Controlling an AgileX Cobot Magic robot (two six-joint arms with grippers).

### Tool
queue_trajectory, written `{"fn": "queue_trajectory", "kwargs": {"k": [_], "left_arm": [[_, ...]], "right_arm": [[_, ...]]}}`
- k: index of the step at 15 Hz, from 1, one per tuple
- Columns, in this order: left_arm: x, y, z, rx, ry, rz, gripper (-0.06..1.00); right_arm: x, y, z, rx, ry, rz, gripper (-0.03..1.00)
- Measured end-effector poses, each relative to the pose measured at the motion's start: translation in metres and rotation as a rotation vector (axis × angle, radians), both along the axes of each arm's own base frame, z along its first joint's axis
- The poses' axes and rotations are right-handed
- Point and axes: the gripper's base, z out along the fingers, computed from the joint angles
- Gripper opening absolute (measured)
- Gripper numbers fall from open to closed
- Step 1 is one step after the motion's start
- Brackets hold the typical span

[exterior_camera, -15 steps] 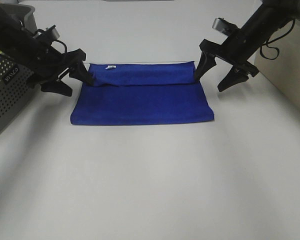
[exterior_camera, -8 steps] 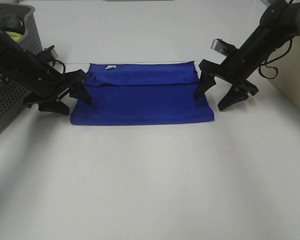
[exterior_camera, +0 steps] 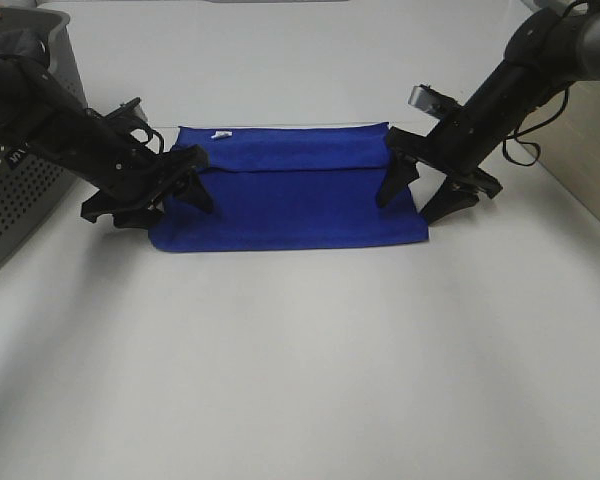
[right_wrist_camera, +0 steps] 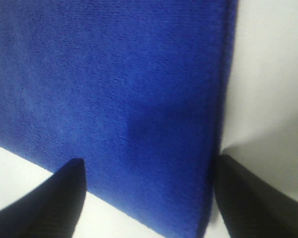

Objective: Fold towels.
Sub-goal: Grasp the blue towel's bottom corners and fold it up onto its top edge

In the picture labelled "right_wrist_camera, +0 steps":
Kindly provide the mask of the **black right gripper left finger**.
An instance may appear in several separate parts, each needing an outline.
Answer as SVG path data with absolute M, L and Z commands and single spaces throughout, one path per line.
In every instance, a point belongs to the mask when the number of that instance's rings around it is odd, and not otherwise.
M 50 178 L 0 210 L 0 238 L 71 238 L 86 196 L 83 159 L 71 159 Z

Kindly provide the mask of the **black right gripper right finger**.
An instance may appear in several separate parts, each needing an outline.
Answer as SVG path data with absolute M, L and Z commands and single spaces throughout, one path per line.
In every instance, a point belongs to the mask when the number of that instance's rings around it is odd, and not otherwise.
M 298 238 L 298 202 L 228 155 L 216 161 L 215 197 L 232 238 Z

